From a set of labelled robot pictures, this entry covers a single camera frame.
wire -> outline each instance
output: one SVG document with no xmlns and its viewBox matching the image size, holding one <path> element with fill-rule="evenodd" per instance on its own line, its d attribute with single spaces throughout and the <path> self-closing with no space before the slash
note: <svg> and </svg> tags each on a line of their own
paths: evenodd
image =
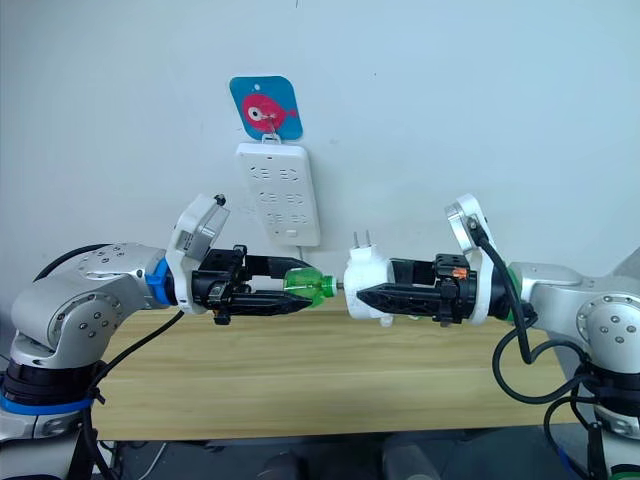
<svg viewBox="0 0 640 480">
<path fill-rule="evenodd" d="M 581 363 L 586 362 L 588 360 L 588 357 L 587 357 L 587 354 L 580 348 L 579 345 L 568 340 L 549 340 L 547 342 L 544 342 L 538 345 L 533 350 L 531 350 L 529 345 L 529 338 L 527 336 L 527 329 L 537 321 L 538 316 L 535 314 L 535 312 L 531 308 L 531 313 L 529 315 L 529 318 L 525 319 L 525 313 L 524 313 L 522 301 L 520 300 L 520 296 L 516 292 L 516 287 L 513 282 L 513 278 L 511 278 L 511 275 L 509 274 L 509 270 L 506 264 L 504 263 L 504 260 L 502 260 L 502 257 L 500 257 L 500 254 L 493 247 L 493 245 L 491 245 L 491 243 L 489 242 L 489 238 L 487 237 L 487 234 L 482 229 L 482 227 L 476 224 L 475 228 L 473 228 L 472 230 L 474 230 L 476 233 L 476 235 L 474 235 L 474 241 L 480 248 L 482 248 L 487 253 L 489 258 L 493 261 L 493 264 L 496 270 L 498 271 L 498 274 L 500 275 L 500 278 L 505 288 L 505 293 L 507 295 L 507 300 L 509 302 L 509 307 L 511 308 L 511 312 L 513 313 L 514 329 L 511 332 L 507 333 L 498 342 L 498 345 L 496 346 L 493 352 L 493 358 L 491 361 L 493 376 L 495 377 L 496 382 L 498 382 L 498 385 L 500 386 L 500 388 L 502 388 L 502 390 L 507 395 L 509 395 L 511 398 L 514 398 L 515 400 L 518 400 L 523 403 L 539 405 L 543 403 L 552 402 L 562 397 L 563 395 L 565 395 L 575 387 L 579 387 L 580 383 L 583 382 L 584 380 L 590 379 L 591 377 L 587 375 L 575 375 L 572 379 L 567 381 L 564 385 L 561 385 L 560 387 L 558 387 L 553 392 L 547 395 L 541 395 L 541 396 L 522 395 L 516 392 L 515 390 L 513 390 L 507 384 L 500 370 L 500 359 L 502 358 L 502 354 L 505 348 L 507 347 L 507 345 L 509 344 L 509 342 L 511 342 L 511 340 L 513 340 L 516 337 L 518 338 L 518 347 L 520 348 L 520 356 L 522 357 L 522 360 L 527 365 L 533 364 L 536 361 L 536 359 L 540 356 L 540 354 L 542 354 L 546 350 L 549 350 L 550 348 L 555 348 L 555 347 L 565 347 L 573 350 L 580 358 Z"/>
<path fill-rule="evenodd" d="M 522 360 L 527 365 L 531 365 L 534 359 L 531 357 L 531 351 L 529 350 L 529 338 L 527 337 L 527 327 L 525 325 L 524 312 L 522 310 L 522 302 L 520 301 L 520 296 L 516 292 L 516 287 L 513 283 L 513 279 L 511 275 L 509 275 L 509 270 L 507 269 L 507 265 L 500 257 L 500 254 L 493 248 L 493 245 L 489 242 L 489 239 L 482 230 L 482 227 L 479 225 L 477 229 L 480 231 L 480 235 L 476 241 L 476 244 L 482 248 L 489 258 L 493 261 L 493 265 L 498 270 L 498 274 L 502 279 L 502 283 L 505 288 L 505 293 L 507 295 L 507 300 L 509 302 L 509 306 L 511 307 L 511 311 L 513 312 L 513 324 L 515 325 L 516 335 L 518 336 L 518 346 L 520 347 L 520 356 Z"/>
<path fill-rule="evenodd" d="M 577 464 L 577 462 L 575 460 L 573 460 L 572 458 L 570 458 L 565 452 L 564 450 L 556 443 L 556 441 L 553 439 L 553 435 L 551 435 L 551 417 L 553 416 L 554 412 L 561 407 L 562 405 L 564 405 L 565 403 L 589 403 L 589 404 L 597 404 L 598 400 L 594 397 L 577 397 L 574 395 L 568 396 L 568 397 L 563 397 L 563 398 L 559 398 L 558 400 L 556 400 L 555 402 L 553 402 L 551 405 L 549 405 L 549 408 L 547 408 L 546 413 L 544 414 L 544 421 L 543 421 L 543 429 L 544 429 L 544 436 L 547 439 L 547 442 L 549 442 L 549 445 L 551 445 L 551 447 L 553 448 L 553 450 L 558 454 L 558 455 L 564 455 L 566 457 L 566 459 L 569 462 L 569 465 L 571 466 L 571 469 L 576 472 L 580 478 L 583 479 L 587 479 L 589 478 L 589 475 L 584 472 L 582 470 L 582 468 L 580 468 L 580 466 Z"/>
<path fill-rule="evenodd" d="M 574 398 L 577 398 L 579 392 L 580 392 L 580 385 L 576 385 L 571 390 L 571 396 Z M 584 418 L 580 410 L 578 410 L 578 403 L 575 400 L 573 400 L 571 401 L 570 405 L 571 405 L 571 411 L 580 422 L 580 425 L 582 425 L 585 428 L 585 430 L 589 430 L 589 422 L 587 422 L 587 419 Z"/>
<path fill-rule="evenodd" d="M 151 462 L 151 465 L 149 465 L 149 468 L 147 468 L 147 471 L 144 472 L 142 474 L 142 476 L 138 478 L 138 480 L 144 480 L 145 478 L 147 478 L 149 476 L 149 474 L 153 471 L 153 469 L 155 468 L 156 464 L 158 463 L 158 460 L 160 460 L 160 457 L 162 456 L 162 454 L 166 450 L 167 445 L 169 445 L 167 442 L 164 442 L 162 444 L 162 446 L 158 450 L 158 453 L 156 454 L 156 458 L 153 459 L 153 462 Z"/>
<path fill-rule="evenodd" d="M 529 320 L 526 323 L 526 326 L 527 327 L 531 326 L 533 323 L 535 323 L 535 318 L 532 320 Z M 495 377 L 496 382 L 498 383 L 500 388 L 511 398 L 518 400 L 519 402 L 522 402 L 522 403 L 528 403 L 530 405 L 541 405 L 543 403 L 549 403 L 562 397 L 564 394 L 568 393 L 573 388 L 579 387 L 580 383 L 582 383 L 583 381 L 591 379 L 591 376 L 589 375 L 584 375 L 584 374 L 575 375 L 572 379 L 570 379 L 565 384 L 555 389 L 553 392 L 548 393 L 547 395 L 542 395 L 542 396 L 528 396 L 528 395 L 522 395 L 521 393 L 516 392 L 507 384 L 504 377 L 502 376 L 502 371 L 500 369 L 500 360 L 502 358 L 502 354 L 505 348 L 507 347 L 507 345 L 509 344 L 509 342 L 511 342 L 511 340 L 513 340 L 516 337 L 516 335 L 517 335 L 516 330 L 512 330 L 509 333 L 507 333 L 498 342 L 496 349 L 493 351 L 493 358 L 491 359 L 491 369 L 493 371 L 493 376 Z M 564 340 L 549 340 L 547 342 L 544 342 L 538 345 L 536 348 L 533 349 L 533 351 L 531 352 L 532 361 L 535 362 L 535 360 L 538 358 L 538 356 L 542 352 L 553 347 L 570 348 L 576 353 L 578 353 L 578 356 L 580 357 L 581 362 L 584 362 L 586 360 L 586 354 L 577 345 L 573 344 L 572 342 L 567 342 Z"/>
<path fill-rule="evenodd" d="M 132 450 L 140 450 L 144 448 L 149 442 L 140 442 L 140 445 L 136 445 L 134 442 L 126 442 L 125 446 L 131 448 Z"/>
<path fill-rule="evenodd" d="M 108 243 L 97 243 L 95 245 L 87 245 L 85 247 L 76 248 L 75 250 L 71 250 L 70 252 L 65 253 L 64 255 L 59 256 L 49 265 L 44 267 L 44 269 L 36 276 L 33 280 L 37 282 L 38 280 L 43 279 L 51 272 L 53 272 L 56 268 L 62 265 L 67 260 L 71 260 L 73 257 L 80 255 L 81 253 L 93 252 L 94 250 L 98 250 L 99 248 L 106 247 L 109 245 Z"/>
<path fill-rule="evenodd" d="M 93 381 L 89 385 L 87 389 L 87 393 L 89 396 L 93 397 L 96 395 L 96 389 L 98 384 L 102 379 L 104 379 L 111 370 L 113 370 L 120 362 L 122 362 L 125 358 L 131 355 L 133 352 L 141 348 L 142 346 L 149 343 L 154 338 L 166 332 L 169 328 L 171 328 L 178 320 L 182 318 L 184 315 L 183 311 L 179 311 L 176 313 L 171 320 L 151 332 L 146 337 L 138 340 L 136 343 L 131 345 L 130 347 L 123 350 L 119 353 L 113 360 L 107 363 L 104 368 L 102 368 L 98 374 L 94 377 Z M 82 433 L 84 435 L 85 443 L 87 444 L 87 448 L 89 449 L 89 453 L 93 457 L 100 473 L 106 480 L 116 480 L 113 472 L 109 469 L 107 462 L 105 462 L 102 453 L 98 449 L 98 445 L 96 444 L 97 431 L 93 429 L 93 422 L 91 419 L 91 407 L 84 408 L 82 410 Z"/>
</svg>

power strip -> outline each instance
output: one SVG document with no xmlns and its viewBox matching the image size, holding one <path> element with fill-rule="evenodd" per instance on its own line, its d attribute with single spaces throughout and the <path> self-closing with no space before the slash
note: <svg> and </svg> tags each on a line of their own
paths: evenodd
<svg viewBox="0 0 640 480">
<path fill-rule="evenodd" d="M 271 241 L 319 245 L 320 224 L 307 151 L 297 145 L 241 143 L 236 156 Z"/>
</svg>

pink fish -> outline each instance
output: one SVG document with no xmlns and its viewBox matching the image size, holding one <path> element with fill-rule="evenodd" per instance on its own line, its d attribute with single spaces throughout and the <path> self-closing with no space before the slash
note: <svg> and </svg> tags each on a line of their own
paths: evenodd
<svg viewBox="0 0 640 480">
<path fill-rule="evenodd" d="M 242 102 L 242 111 L 249 124 L 261 132 L 276 132 L 287 118 L 297 117 L 295 109 L 286 111 L 271 98 L 261 93 L 247 95 Z"/>
</svg>

white wall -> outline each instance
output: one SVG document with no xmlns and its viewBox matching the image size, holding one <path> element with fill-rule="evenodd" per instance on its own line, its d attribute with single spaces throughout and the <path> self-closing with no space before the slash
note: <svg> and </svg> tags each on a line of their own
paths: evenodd
<svg viewBox="0 0 640 480">
<path fill-rule="evenodd" d="M 510 260 L 608 271 L 640 244 L 640 3 L 3 0 L 0 313 L 63 251 L 164 246 L 224 192 L 218 246 L 268 243 L 234 166 L 231 77 L 296 90 L 323 243 L 456 252 L 472 191 Z"/>
</svg>

white bracket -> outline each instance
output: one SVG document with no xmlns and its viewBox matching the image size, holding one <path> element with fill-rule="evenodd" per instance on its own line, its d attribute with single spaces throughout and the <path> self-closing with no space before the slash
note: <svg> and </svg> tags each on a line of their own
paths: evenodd
<svg viewBox="0 0 640 480">
<path fill-rule="evenodd" d="M 178 306 L 185 313 L 206 312 L 193 301 L 191 273 L 200 266 L 227 221 L 229 210 L 222 205 L 224 197 L 198 195 L 182 212 L 171 234 L 165 258 L 173 275 Z"/>
</svg>

